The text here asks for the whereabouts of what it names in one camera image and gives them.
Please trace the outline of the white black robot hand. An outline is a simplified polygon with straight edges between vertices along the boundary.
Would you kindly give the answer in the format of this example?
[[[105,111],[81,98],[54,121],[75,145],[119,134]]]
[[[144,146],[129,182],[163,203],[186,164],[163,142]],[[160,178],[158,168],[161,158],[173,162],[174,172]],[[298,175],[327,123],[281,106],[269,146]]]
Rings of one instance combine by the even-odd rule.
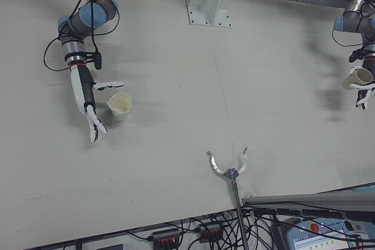
[[[374,92],[374,57],[371,56],[367,59],[364,59],[361,66],[351,67],[349,74],[353,74],[355,71],[359,69],[366,69],[369,72],[371,72],[373,81],[370,83],[367,83],[366,85],[351,83],[349,84],[349,87],[351,89],[358,91],[355,107],[366,110],[368,108],[368,99],[370,98],[371,94]]]
[[[77,108],[87,118],[90,142],[96,142],[99,132],[106,134],[107,128],[97,116],[93,90],[102,91],[106,88],[120,88],[124,86],[124,83],[120,81],[96,83],[90,70],[83,63],[70,66],[70,80]]]

